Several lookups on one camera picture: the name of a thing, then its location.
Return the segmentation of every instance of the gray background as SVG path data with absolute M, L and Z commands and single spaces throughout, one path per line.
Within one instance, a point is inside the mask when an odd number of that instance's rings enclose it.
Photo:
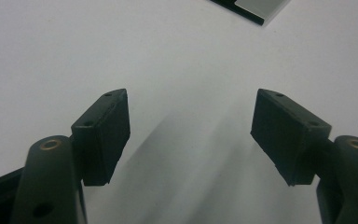
M 291 1 L 266 27 L 207 0 L 0 1 L 0 175 L 70 135 L 104 92 L 129 93 L 112 183 L 89 223 L 320 223 L 251 135 L 258 88 L 358 136 L 358 0 Z

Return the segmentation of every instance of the white surface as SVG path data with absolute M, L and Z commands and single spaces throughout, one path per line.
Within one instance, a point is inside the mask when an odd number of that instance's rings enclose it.
M 0 1 L 0 175 L 126 88 L 131 138 L 89 223 L 320 223 L 249 134 L 258 88 L 358 136 L 358 1 L 291 1 L 260 27 L 206 0 Z

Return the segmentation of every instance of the white table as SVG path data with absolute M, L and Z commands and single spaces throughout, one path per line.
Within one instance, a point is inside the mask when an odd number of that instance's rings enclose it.
M 104 92 L 129 93 L 131 138 L 89 223 L 320 223 L 251 135 L 280 91 L 358 136 L 358 1 L 291 1 L 265 27 L 207 0 L 0 1 L 0 176 Z

